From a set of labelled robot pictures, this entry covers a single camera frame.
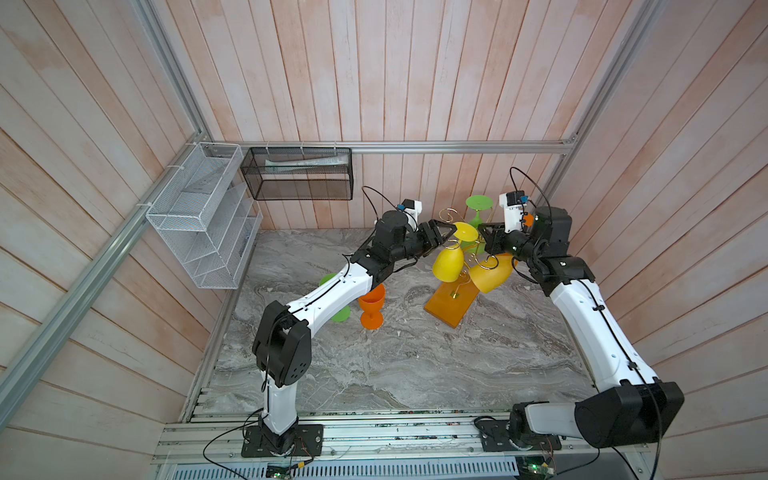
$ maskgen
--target aluminum frame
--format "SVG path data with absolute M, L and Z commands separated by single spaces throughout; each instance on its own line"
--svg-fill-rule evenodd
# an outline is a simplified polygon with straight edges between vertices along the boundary
M 569 141 L 244 141 L 251 147 L 350 148 L 353 154 L 568 154 Z
M 189 144 L 177 154 L 171 164 L 177 165 L 183 161 L 193 148 L 192 143 L 202 136 L 203 134 L 195 134 L 190 138 Z M 101 248 L 69 291 L 56 303 L 43 323 L 35 330 L 21 352 L 8 365 L 8 369 L 0 377 L 0 432 L 22 406 L 114 272 L 141 238 L 149 226 L 146 213 L 150 204 L 172 176 L 172 169 L 166 169 L 165 173 L 155 181 L 117 233 L 112 236 L 110 242 Z
M 597 123 L 598 118 L 605 110 L 608 101 L 611 99 L 616 86 L 624 78 L 627 69 L 634 60 L 637 52 L 640 50 L 641 44 L 648 36 L 648 33 L 653 28 L 654 23 L 660 17 L 661 13 L 667 7 L 669 0 L 645 0 L 645 3 L 641 7 L 640 12 L 634 19 L 632 26 L 627 32 L 626 37 L 621 42 L 621 48 L 616 54 L 616 57 L 611 62 L 611 66 L 603 77 L 600 87 L 598 87 L 594 98 L 589 103 L 589 108 L 584 114 L 584 118 L 581 119 L 576 132 L 572 138 L 573 148 L 565 153 L 565 156 L 560 159 L 557 166 L 554 168 L 552 175 L 549 176 L 546 185 L 542 190 L 547 198 L 554 194 L 554 191 L 562 183 L 568 168 L 573 163 L 573 159 L 576 157 L 581 144 L 584 139 L 589 136 L 589 133 Z

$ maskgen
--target wooden plank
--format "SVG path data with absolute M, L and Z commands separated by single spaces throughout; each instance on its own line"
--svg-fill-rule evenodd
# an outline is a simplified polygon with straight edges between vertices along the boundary
M 413 31 L 413 0 L 386 3 L 386 44 L 384 78 L 384 140 L 404 140 L 406 105 Z M 383 164 L 383 190 L 395 205 L 402 200 L 402 155 L 386 155 Z
M 763 155 L 766 148 L 768 138 L 763 132 L 601 282 L 603 295 L 610 297 L 627 285 L 643 268 L 765 167 L 768 164 Z
M 281 141 L 283 131 L 280 129 L 272 91 L 268 88 L 270 80 L 266 74 L 250 5 L 247 0 L 235 0 L 221 2 L 221 7 L 227 20 L 227 29 L 232 35 L 236 60 L 243 70 L 248 95 L 259 121 L 261 136 L 265 141 Z
M 446 134 L 449 140 L 468 139 L 500 7 L 501 2 L 473 2 L 470 8 Z M 464 213 L 467 196 L 456 195 L 457 184 L 465 185 L 462 193 L 471 190 L 468 186 L 474 183 L 474 171 L 470 168 L 472 161 L 464 165 L 463 160 L 464 155 L 443 156 L 435 194 L 436 210 L 451 207 Z
M 528 2 L 528 7 L 525 9 L 525 17 L 520 27 L 520 34 L 515 43 L 515 51 L 512 54 L 512 60 L 509 63 L 507 76 L 504 80 L 504 87 L 493 114 L 488 140 L 501 140 L 504 137 L 512 109 L 515 107 L 515 101 L 518 98 L 525 70 L 533 55 L 538 33 L 541 30 L 541 25 L 544 23 L 544 17 L 547 14 L 548 8 L 549 0 Z
M 25 35 L 29 38 L 29 35 L 38 31 L 38 28 L 35 26 L 41 25 L 44 29 L 42 35 L 35 36 L 37 40 L 33 41 L 29 47 L 31 48 L 34 45 L 37 49 L 44 48 L 48 55 L 53 55 L 53 58 L 65 58 L 65 63 L 69 63 L 69 67 L 71 67 L 71 70 L 76 74 L 76 79 L 71 81 L 72 86 L 69 90 L 71 91 L 72 88 L 77 88 L 78 84 L 82 82 L 82 85 L 88 89 L 88 93 L 90 93 L 90 95 L 93 96 L 93 99 L 98 103 L 98 107 L 104 111 L 104 114 L 109 117 L 109 121 L 114 125 L 114 128 L 120 132 L 122 139 L 112 145 L 111 148 L 114 149 L 120 147 L 122 141 L 124 141 L 131 149 L 133 155 L 141 162 L 141 165 L 149 176 L 152 179 L 159 177 L 163 171 L 161 161 L 155 157 L 154 152 L 150 149 L 146 140 L 136 128 L 131 116 L 125 110 L 125 107 L 120 102 L 117 95 L 114 94 L 112 88 L 104 79 L 104 75 L 98 70 L 93 59 L 85 51 L 85 47 L 80 43 L 77 35 L 74 34 L 71 26 L 67 23 L 66 19 L 61 14 L 61 11 L 53 1 L 38 0 L 29 2 L 28 7 L 26 5 L 21 5 L 21 2 L 15 5 L 18 6 L 15 9 L 15 15 L 23 15 L 26 17 L 26 15 L 30 15 L 29 8 L 31 8 L 33 10 L 32 14 L 37 17 L 37 21 L 22 22 L 21 19 L 19 19 L 19 21 L 14 22 L 13 25 L 27 25 L 27 27 L 22 28 L 21 31 L 19 31 L 19 28 L 13 29 L 9 27 L 7 31 L 12 31 L 12 36 L 20 35 L 16 37 L 19 39 L 24 38 L 24 36 L 21 35 Z M 4 16 L 10 19 L 10 13 L 6 13 Z M 51 73 L 49 70 L 52 68 L 54 73 L 58 73 L 55 77 L 51 77 L 47 80 L 50 88 L 61 88 L 65 86 L 64 84 L 57 85 L 57 83 L 61 81 L 62 74 L 66 75 L 65 78 L 70 78 L 68 69 L 56 68 L 55 63 L 47 61 L 40 63 L 34 55 L 27 55 L 27 59 L 44 79 Z M 59 99 L 69 101 L 70 104 L 72 103 L 72 100 L 74 100 L 74 98 L 67 98 L 67 95 L 63 92 L 59 95 Z
M 1 32 L 0 83 L 117 211 L 126 214 L 133 208 L 138 196 L 131 191 L 10 39 Z
M 442 0 L 419 0 L 413 6 L 413 24 L 418 25 L 418 28 L 413 29 L 411 40 L 406 102 L 406 140 L 426 140 L 427 138 L 443 7 Z M 424 155 L 403 155 L 401 197 L 421 200 L 423 163 Z
M 618 322 L 634 342 L 690 312 L 709 298 L 768 265 L 768 252 L 758 247 L 768 234 L 768 216 L 756 220 L 686 273 L 621 317 Z M 753 255 L 738 253 L 754 252 Z M 716 276 L 708 273 L 718 272 Z M 707 277 L 710 280 L 701 282 Z M 608 301 L 611 310 L 615 302 Z
M 67 290 L 90 259 L 0 187 L 0 245 Z
M 752 143 L 736 160 L 752 160 L 750 163 L 757 164 L 751 166 L 753 169 L 764 167 L 765 163 L 768 163 L 763 155 L 767 142 L 768 131 L 763 132 L 760 141 Z M 738 169 L 739 163 L 733 161 L 731 164 L 734 166 L 733 174 L 748 178 L 747 175 L 751 172 L 747 171 L 747 175 L 744 175 Z M 724 172 L 726 175 L 729 173 L 731 172 L 727 170 Z M 738 191 L 719 207 L 716 209 L 710 207 L 711 213 L 706 210 L 703 213 L 697 212 L 697 216 L 707 216 L 695 227 L 690 228 L 687 233 L 685 230 L 678 231 L 673 238 L 668 240 L 668 243 L 676 243 L 610 297 L 610 301 L 617 304 L 618 307 L 614 315 L 623 316 L 687 268 L 693 266 L 695 262 L 704 258 L 713 249 L 723 244 L 734 233 L 760 218 L 766 211 L 766 185 L 768 185 L 768 170 L 763 168 L 757 175 L 746 181 L 742 187 L 735 187 L 738 188 Z M 755 200 L 756 203 L 745 204 L 743 203 L 745 199 Z M 733 229 L 723 229 L 724 221 Z
M 461 0 L 445 4 L 440 45 L 435 65 L 435 84 L 432 88 L 432 108 L 429 112 L 427 140 L 445 140 L 448 134 L 453 94 L 456 88 L 459 63 L 462 58 L 470 7 L 471 2 Z M 419 199 L 422 202 L 426 217 L 434 217 L 444 207 L 435 204 L 441 165 L 442 155 L 424 156 Z
M 264 59 L 266 75 L 275 101 L 280 130 L 284 140 L 299 140 L 296 115 L 293 113 L 291 93 L 288 88 L 286 71 L 272 13 L 270 0 L 250 0 L 251 17 L 259 38 L 261 55 Z
M 760 134 L 768 127 L 766 111 L 768 82 L 744 102 L 616 240 L 590 263 L 594 275 L 598 279 L 605 278 L 664 224 L 669 212 L 680 209 L 753 141 L 760 143 L 759 137 L 768 134 Z
M 613 93 L 610 108 L 598 118 L 592 134 L 581 144 L 579 153 L 584 160 L 572 164 L 568 182 L 554 192 L 553 204 L 573 211 L 574 206 L 590 191 L 594 172 L 599 171 L 608 156 L 632 125 L 664 75 L 669 71 L 701 22 L 713 2 L 674 2 L 667 6 L 656 22 L 653 34 L 628 68 L 624 80 Z M 574 228 L 583 222 L 574 217 Z
M 185 398 L 189 393 L 191 372 L 94 310 L 85 314 L 71 338 Z
M 193 295 L 203 304 L 205 310 L 215 319 L 221 310 L 221 300 L 214 294 L 213 290 L 197 288 L 187 271 L 181 266 L 174 254 L 166 246 L 160 235 L 154 229 L 147 229 L 141 238 L 149 245 L 152 251 L 160 257 L 167 266 Z
M 319 139 L 336 141 L 341 138 L 341 120 L 328 3 L 302 0 L 299 7 Z M 321 191 L 327 194 L 327 187 Z M 318 228 L 349 228 L 345 203 L 315 200 L 313 204 Z
M 144 30 L 144 25 L 138 18 L 137 12 L 127 2 L 120 2 L 119 0 L 112 0 L 112 2 L 118 7 L 121 19 L 128 27 L 128 31 L 131 33 L 131 38 L 136 43 L 136 46 L 141 53 L 141 57 L 147 63 L 152 78 L 157 83 L 157 87 L 160 88 L 163 98 L 165 98 L 165 101 L 168 103 L 171 112 L 173 112 L 174 119 L 181 130 L 183 139 L 189 138 L 195 131 L 192 125 L 192 120 L 187 115 L 184 106 L 181 104 L 181 98 L 171 84 L 169 72 L 165 70 L 163 61 L 151 45 L 151 40 L 148 37 L 147 31 Z
M 768 31 L 762 61 L 737 65 L 707 99 L 688 125 L 637 182 L 592 239 L 579 252 L 588 263 L 604 252 L 628 224 L 653 200 L 696 152 L 715 134 L 768 75 Z
M 204 317 L 202 322 L 206 325 L 195 319 L 133 257 L 125 259 L 114 279 L 192 343 L 205 348 L 209 329 L 213 329 L 213 318 Z
M 491 46 L 488 48 L 488 60 L 485 62 L 472 126 L 469 128 L 469 140 L 488 139 L 527 5 L 528 2 L 525 0 L 506 1 L 502 2 L 498 11 L 498 20 L 493 31 Z
M 488 60 L 485 63 L 472 125 L 469 128 L 469 140 L 488 138 L 527 4 L 524 1 L 502 2 L 491 46 L 488 49 Z M 485 185 L 488 183 L 495 157 L 495 155 L 465 154 L 462 158 L 453 197 L 453 204 L 461 207 L 458 209 L 460 214 L 472 213 L 468 212 L 464 204 L 467 197 L 485 192 Z
M 574 74 L 579 59 L 583 56 L 587 43 L 592 36 L 595 25 L 603 12 L 605 2 L 602 0 L 579 0 L 575 5 L 571 19 L 567 28 L 562 29 L 564 35 L 557 50 L 557 54 L 551 62 L 546 81 L 543 81 L 543 87 L 540 90 L 538 100 L 531 116 L 525 127 L 522 138 L 524 140 L 543 140 L 548 132 L 554 113 L 558 109 L 561 99 L 570 83 L 571 76 Z M 542 31 L 547 28 L 545 20 Z M 534 57 L 539 58 L 540 53 L 534 52 Z M 529 69 L 535 68 L 534 62 L 529 65 Z M 510 121 L 508 129 L 514 124 Z M 515 158 L 515 166 L 526 171 L 534 179 L 539 178 L 545 165 L 549 161 L 549 155 L 518 155 Z M 505 185 L 505 190 L 510 187 L 510 183 Z M 534 193 L 534 184 L 524 178 L 520 183 L 520 188 L 526 192 Z
M 0 184 L 91 258 L 109 234 L 5 132 L 0 131 Z
M 768 415 L 768 370 L 736 377 L 685 395 L 665 438 Z
M 7 273 L 7 277 L 0 280 L 0 302 L 42 321 L 64 292 L 5 250 L 0 250 L 0 264 Z M 94 308 L 187 371 L 197 368 L 202 352 L 116 282 L 111 281 L 105 287 Z
M 200 29 L 197 16 L 190 0 L 166 0 L 170 13 L 184 40 L 184 49 L 190 56 L 197 77 L 200 79 L 210 108 L 217 119 L 224 141 L 242 141 L 240 125 L 235 119 L 227 94 L 217 74 L 216 65 L 210 56 L 206 38 Z
M 296 114 L 299 139 L 318 140 L 312 82 L 307 67 L 299 4 L 296 0 L 275 2 L 272 4 L 272 12 L 280 47 L 283 51 L 289 52 L 283 55 L 283 64 L 293 100 L 293 111 Z
M 589 214 L 589 218 L 574 235 L 574 251 L 584 246 L 610 211 L 619 204 L 671 142 L 674 135 L 670 135 L 670 132 L 674 131 L 676 134 L 680 131 L 736 62 L 738 57 L 732 57 L 726 64 L 720 59 L 731 53 L 730 46 L 733 43 L 729 40 L 737 38 L 734 37 L 735 31 L 732 31 L 733 26 L 743 14 L 743 8 L 748 5 L 736 8 L 738 6 L 740 6 L 738 3 L 715 4 L 657 91 L 638 115 L 630 129 L 631 134 L 622 139 L 608 159 L 606 167 L 598 173 L 600 179 L 598 192 L 604 196 L 601 197 L 599 193 L 590 191 L 591 197 L 586 197 L 579 203 L 576 209 L 580 209 L 579 212 L 582 210 L 594 212 Z M 754 32 L 750 41 L 758 34 L 759 32 Z M 737 55 L 740 56 L 748 45 L 739 45 Z M 712 75 L 711 80 L 701 81 L 709 75 Z M 662 138 L 666 138 L 667 141 L 659 144 L 658 141 Z
M 548 0 L 528 3 L 525 17 L 520 27 L 520 34 L 515 44 L 515 52 L 512 54 L 507 77 L 504 80 L 504 87 L 493 114 L 488 140 L 501 140 L 504 137 L 548 8 Z M 492 199 L 498 198 L 498 195 L 504 189 L 508 170 L 513 161 L 514 156 L 483 155 L 472 193 L 475 195 L 484 194 Z
M 180 325 L 175 319 L 166 322 L 116 282 L 110 282 L 104 288 L 94 302 L 94 310 L 186 370 L 194 372 L 197 369 L 207 341 L 205 329 L 202 329 L 204 333 L 198 333 L 197 327 Z
M 674 379 L 685 393 L 721 384 L 768 366 L 768 353 L 764 348 L 766 333 L 768 315 L 763 314 L 678 356 L 664 360 L 655 365 L 654 370 L 660 378 Z
M 556 60 L 563 37 L 567 31 L 572 31 L 568 24 L 574 15 L 576 5 L 576 0 L 560 1 L 555 5 L 550 4 L 544 22 L 541 24 L 536 46 L 525 70 L 520 92 L 504 132 L 505 140 L 523 140 L 525 137 L 528 123 L 541 100 L 542 89 L 548 82 L 549 72 Z M 533 132 L 533 135 L 539 133 L 543 135 L 544 132 Z
M 216 324 L 216 317 L 205 310 L 202 303 L 167 267 L 163 260 L 144 241 L 136 243 L 131 250 L 131 256 L 141 265 L 153 279 L 157 286 L 164 288 L 171 296 L 184 307 L 202 326 L 209 332 Z
M 85 0 L 56 2 L 104 78 L 133 118 L 136 127 L 158 159 L 173 158 L 174 148 L 121 61 L 107 33 Z
M 5 188 L 0 188 L 0 205 L 0 216 L 7 225 L 0 233 L 3 248 L 62 289 L 68 289 L 91 259 Z M 204 348 L 208 332 L 136 260 L 128 257 L 116 272 L 115 279 L 141 298 L 164 321 Z
M 634 344 L 653 365 L 704 343 L 768 312 L 765 285 L 768 270 L 761 270 L 712 300 Z
M 138 453 L 154 453 L 164 425 L 40 382 L 10 424 Z
M 665 439 L 665 455 L 661 456 L 659 468 L 664 478 L 670 479 L 768 470 L 763 443 L 744 441 L 760 435 L 766 428 L 768 419 L 760 419 Z M 695 458 L 696 461 L 681 462 L 681 458 Z
M 152 76 L 152 72 L 139 51 L 138 45 L 131 36 L 128 26 L 125 24 L 118 7 L 112 0 L 88 0 L 91 10 L 96 15 L 101 27 L 110 39 L 114 50 L 131 75 L 141 97 L 147 102 L 157 124 L 170 145 L 171 150 L 177 151 L 186 141 L 187 137 L 181 131 L 176 122 L 173 111 L 170 109 L 167 99 Z M 164 161 L 170 161 L 173 155 L 163 157 Z
M 360 140 L 360 86 L 357 68 L 357 23 L 355 2 L 329 2 L 333 60 L 339 92 L 339 121 L 344 141 Z M 364 227 L 362 156 L 353 155 L 353 198 L 347 202 L 349 227 Z
M 613 0 L 606 2 L 603 12 L 594 26 L 587 46 L 578 60 L 578 65 L 571 76 L 568 86 L 560 100 L 557 110 L 547 128 L 545 139 L 557 140 L 564 138 L 565 128 L 576 112 L 590 80 L 594 77 L 608 45 L 616 34 L 624 14 L 627 12 L 630 0 Z
M 0 305 L 0 366 L 8 366 L 38 322 Z M 174 422 L 184 396 L 99 356 L 73 340 L 65 343 L 42 379 L 54 386 L 138 413 L 159 422 Z
M 588 108 L 591 106 L 595 95 L 600 88 L 605 75 L 613 64 L 614 58 L 618 55 L 619 49 L 624 46 L 624 41 L 627 38 L 627 34 L 630 28 L 634 24 L 635 19 L 642 12 L 643 7 L 646 4 L 643 0 L 631 0 L 627 11 L 624 13 L 624 17 L 618 24 L 618 28 L 613 35 L 613 38 L 608 43 L 608 47 L 602 54 L 601 58 L 598 58 L 598 68 L 592 74 L 591 79 L 587 84 L 587 88 L 581 94 L 581 99 L 576 105 L 576 109 L 571 116 L 571 120 L 565 127 L 565 132 L 562 134 L 562 138 L 572 138 L 576 133 L 576 129 L 581 125 L 584 116 Z
M 384 88 L 386 70 L 386 5 L 385 2 L 357 2 L 357 52 L 360 84 L 360 133 L 363 140 L 384 138 Z M 366 155 L 362 158 L 362 184 L 383 189 L 384 158 Z M 374 224 L 375 214 L 382 214 L 383 202 L 368 191 L 374 207 L 367 199 L 363 203 L 364 224 Z
M 187 79 L 187 83 L 190 85 L 192 95 L 197 100 L 197 106 L 200 108 L 200 113 L 203 116 L 203 121 L 208 126 L 211 139 L 214 141 L 221 141 L 224 139 L 224 134 L 220 128 L 219 121 L 216 118 L 212 104 L 208 99 L 203 84 L 200 81 L 200 77 L 197 75 L 194 64 L 190 57 L 190 52 L 187 51 L 187 46 L 184 44 L 184 40 L 181 37 L 176 21 L 173 14 L 168 8 L 168 3 L 165 0 L 157 0 L 153 2 L 157 18 L 160 24 L 163 25 L 163 30 L 168 39 L 171 49 L 174 51 L 176 60 L 179 62 L 179 67 L 184 73 Z
M 12 428 L 0 434 L 0 468 L 18 480 L 135 480 L 149 474 L 151 459 L 152 455 Z
M 251 95 L 243 77 L 221 4 L 215 0 L 211 2 L 193 0 L 192 6 L 223 85 L 224 94 L 232 108 L 240 135 L 244 141 L 261 141 L 263 137 L 259 120 L 253 109 Z
M 280 130 L 285 140 L 299 140 L 296 115 L 293 113 L 291 93 L 288 88 L 286 70 L 277 29 L 269 0 L 250 0 L 250 9 L 256 34 L 259 38 L 261 54 L 264 59 L 266 75 L 280 119 Z M 302 204 L 296 201 L 271 201 L 268 203 L 270 215 L 278 228 L 306 228 Z

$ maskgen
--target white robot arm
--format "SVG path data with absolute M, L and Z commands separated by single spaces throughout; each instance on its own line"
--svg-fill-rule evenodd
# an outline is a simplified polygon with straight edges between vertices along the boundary
M 657 378 L 605 306 L 587 265 L 568 256 L 570 216 L 559 208 L 538 207 L 533 224 L 526 227 L 524 193 L 502 194 L 499 200 L 505 222 L 479 227 L 485 251 L 511 253 L 527 263 L 530 280 L 562 312 L 598 390 L 577 403 L 515 404 L 510 439 L 522 448 L 535 445 L 540 435 L 584 438 L 598 448 L 656 441 L 680 409 L 683 394 L 674 382 Z M 311 363 L 312 337 L 345 305 L 391 275 L 397 260 L 428 255 L 455 231 L 439 220 L 419 224 L 420 213 L 420 202 L 404 200 L 397 210 L 382 215 L 371 237 L 335 277 L 298 300 L 272 302 L 264 310 L 253 353 L 264 381 L 261 442 L 272 453 L 282 454 L 293 445 L 296 381 Z

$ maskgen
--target marble surface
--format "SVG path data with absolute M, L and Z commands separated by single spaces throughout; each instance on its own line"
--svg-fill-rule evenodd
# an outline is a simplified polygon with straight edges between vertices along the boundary
M 369 230 L 281 230 L 259 234 L 243 290 L 223 341 L 206 413 L 261 407 L 251 353 L 265 305 L 287 303 L 340 271 Z M 300 412 L 381 409 L 510 409 L 516 402 L 578 401 L 595 393 L 560 313 L 538 286 L 517 275 L 480 293 L 458 328 L 423 306 L 440 282 L 436 254 L 384 282 L 384 325 L 362 327 L 354 302 L 345 323 L 328 322 L 313 339 L 299 381 Z

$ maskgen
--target white wire basket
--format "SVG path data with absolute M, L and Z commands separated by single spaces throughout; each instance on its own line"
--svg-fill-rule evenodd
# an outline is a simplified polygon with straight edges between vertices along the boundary
M 199 143 L 147 212 L 158 230 L 202 232 L 243 163 L 236 144 Z
M 242 160 L 238 145 L 198 144 L 147 213 L 200 288 L 237 288 L 261 225 L 247 184 L 227 189 Z

